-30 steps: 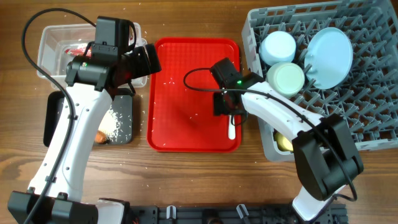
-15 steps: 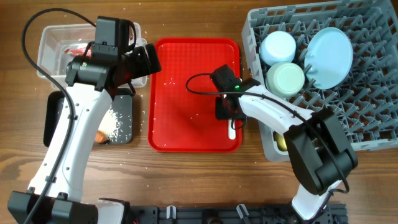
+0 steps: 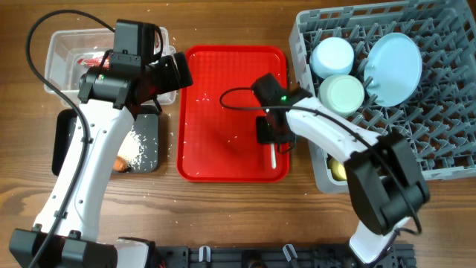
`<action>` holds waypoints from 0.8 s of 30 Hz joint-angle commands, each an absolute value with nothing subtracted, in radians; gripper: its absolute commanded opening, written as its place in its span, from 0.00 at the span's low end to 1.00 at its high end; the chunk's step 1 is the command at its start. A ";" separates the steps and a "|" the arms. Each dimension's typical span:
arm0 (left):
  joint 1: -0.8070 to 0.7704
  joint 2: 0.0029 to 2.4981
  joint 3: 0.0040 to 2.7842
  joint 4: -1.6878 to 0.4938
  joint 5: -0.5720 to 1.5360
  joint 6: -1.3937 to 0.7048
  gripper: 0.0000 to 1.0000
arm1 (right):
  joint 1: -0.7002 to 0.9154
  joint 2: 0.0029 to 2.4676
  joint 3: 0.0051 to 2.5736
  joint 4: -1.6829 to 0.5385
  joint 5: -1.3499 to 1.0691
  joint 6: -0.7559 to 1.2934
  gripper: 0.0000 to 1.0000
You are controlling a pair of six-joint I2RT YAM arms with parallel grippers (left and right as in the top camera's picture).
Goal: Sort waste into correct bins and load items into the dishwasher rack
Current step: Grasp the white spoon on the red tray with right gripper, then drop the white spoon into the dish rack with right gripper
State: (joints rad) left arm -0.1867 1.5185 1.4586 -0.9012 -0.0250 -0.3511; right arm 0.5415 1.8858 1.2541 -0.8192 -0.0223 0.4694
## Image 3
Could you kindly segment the yellow plastic cup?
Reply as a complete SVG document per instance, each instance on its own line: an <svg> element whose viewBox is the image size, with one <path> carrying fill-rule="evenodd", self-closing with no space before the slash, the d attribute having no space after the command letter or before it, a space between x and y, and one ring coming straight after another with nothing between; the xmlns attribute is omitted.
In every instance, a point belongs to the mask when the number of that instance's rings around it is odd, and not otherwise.
<svg viewBox="0 0 476 268"><path fill-rule="evenodd" d="M347 173L342 163L330 157L327 161L328 168L331 170L332 178L336 181L347 181Z"/></svg>

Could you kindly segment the light blue rice bowl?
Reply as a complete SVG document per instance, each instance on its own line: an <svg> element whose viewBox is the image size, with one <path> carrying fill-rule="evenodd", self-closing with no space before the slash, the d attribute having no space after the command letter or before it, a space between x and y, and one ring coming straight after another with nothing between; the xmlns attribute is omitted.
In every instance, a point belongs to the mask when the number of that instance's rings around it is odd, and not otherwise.
<svg viewBox="0 0 476 268"><path fill-rule="evenodd" d="M348 41L339 37L329 37L312 50L309 64L317 76L326 79L334 74L349 74L354 57L353 47Z"/></svg>

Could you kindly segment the green bowl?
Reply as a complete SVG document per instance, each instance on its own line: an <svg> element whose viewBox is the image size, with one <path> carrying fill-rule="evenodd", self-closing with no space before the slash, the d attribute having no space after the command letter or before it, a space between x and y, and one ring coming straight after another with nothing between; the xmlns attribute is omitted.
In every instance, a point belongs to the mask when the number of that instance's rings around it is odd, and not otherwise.
<svg viewBox="0 0 476 268"><path fill-rule="evenodd" d="M346 118L362 105L364 87L353 76L334 74L320 85L318 99L327 109Z"/></svg>

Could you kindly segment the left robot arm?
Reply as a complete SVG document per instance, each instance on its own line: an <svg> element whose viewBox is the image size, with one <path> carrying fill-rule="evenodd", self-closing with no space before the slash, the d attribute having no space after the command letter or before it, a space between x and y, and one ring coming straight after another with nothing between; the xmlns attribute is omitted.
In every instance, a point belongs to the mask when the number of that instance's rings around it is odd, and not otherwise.
<svg viewBox="0 0 476 268"><path fill-rule="evenodd" d="M9 249L22 267L156 267L149 240L97 242L99 217L120 146L143 103L193 80L183 53L164 55L157 25L118 20L114 45L79 82L76 128L56 185L31 230Z"/></svg>

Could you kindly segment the orange carrot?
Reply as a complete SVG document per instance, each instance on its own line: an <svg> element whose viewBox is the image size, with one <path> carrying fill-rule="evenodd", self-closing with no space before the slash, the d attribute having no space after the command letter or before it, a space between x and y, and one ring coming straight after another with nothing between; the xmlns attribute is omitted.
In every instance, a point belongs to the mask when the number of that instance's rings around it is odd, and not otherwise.
<svg viewBox="0 0 476 268"><path fill-rule="evenodd" d="M117 173L125 173L129 170L129 163L124 158L117 156L113 164L113 171Z"/></svg>

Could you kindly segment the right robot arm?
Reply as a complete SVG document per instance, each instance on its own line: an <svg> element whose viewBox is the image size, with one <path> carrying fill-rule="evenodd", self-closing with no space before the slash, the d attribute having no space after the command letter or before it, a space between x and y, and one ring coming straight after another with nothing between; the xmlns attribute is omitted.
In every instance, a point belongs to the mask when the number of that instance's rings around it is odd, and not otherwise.
<svg viewBox="0 0 476 268"><path fill-rule="evenodd" d="M406 137L363 129L327 109L305 89L287 92L272 74L251 86L266 116L271 143L302 136L342 163L358 227L349 246L362 264L375 264L409 220L430 200Z"/></svg>

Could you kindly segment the red snack wrapper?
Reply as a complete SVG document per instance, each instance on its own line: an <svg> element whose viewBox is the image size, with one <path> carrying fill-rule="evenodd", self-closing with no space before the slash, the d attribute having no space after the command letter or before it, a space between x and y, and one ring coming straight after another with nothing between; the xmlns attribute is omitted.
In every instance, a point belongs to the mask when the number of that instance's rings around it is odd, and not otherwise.
<svg viewBox="0 0 476 268"><path fill-rule="evenodd" d="M99 66L101 62L103 61L104 55L105 55L104 51L100 51L100 52L92 53L92 54L84 54L83 56L79 57L79 59L77 60L77 64L86 66L86 67Z"/></svg>

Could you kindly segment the light blue plate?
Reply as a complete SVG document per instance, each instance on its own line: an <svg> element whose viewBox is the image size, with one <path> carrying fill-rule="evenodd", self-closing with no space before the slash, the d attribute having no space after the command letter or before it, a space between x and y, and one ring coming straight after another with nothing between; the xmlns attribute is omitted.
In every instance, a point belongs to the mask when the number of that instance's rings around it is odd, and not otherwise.
<svg viewBox="0 0 476 268"><path fill-rule="evenodd" d="M417 90L422 56L415 42L403 33L389 33L371 48L364 68L365 89L379 106L397 106Z"/></svg>

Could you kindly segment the white rice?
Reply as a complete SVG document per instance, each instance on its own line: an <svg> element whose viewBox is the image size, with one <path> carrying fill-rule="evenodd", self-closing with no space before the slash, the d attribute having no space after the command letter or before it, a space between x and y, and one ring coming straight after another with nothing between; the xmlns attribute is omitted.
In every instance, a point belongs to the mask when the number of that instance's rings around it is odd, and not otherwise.
<svg viewBox="0 0 476 268"><path fill-rule="evenodd" d="M130 173L149 173L158 167L158 136L131 129L118 155L129 163Z"/></svg>

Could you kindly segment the white plastic spoon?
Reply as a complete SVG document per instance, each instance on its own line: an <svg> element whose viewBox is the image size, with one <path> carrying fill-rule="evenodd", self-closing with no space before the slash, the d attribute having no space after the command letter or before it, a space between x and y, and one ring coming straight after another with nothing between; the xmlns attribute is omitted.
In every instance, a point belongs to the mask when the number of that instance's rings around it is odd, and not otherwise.
<svg viewBox="0 0 476 268"><path fill-rule="evenodd" d="M274 170L277 167L276 151L274 143L270 144L271 168Z"/></svg>

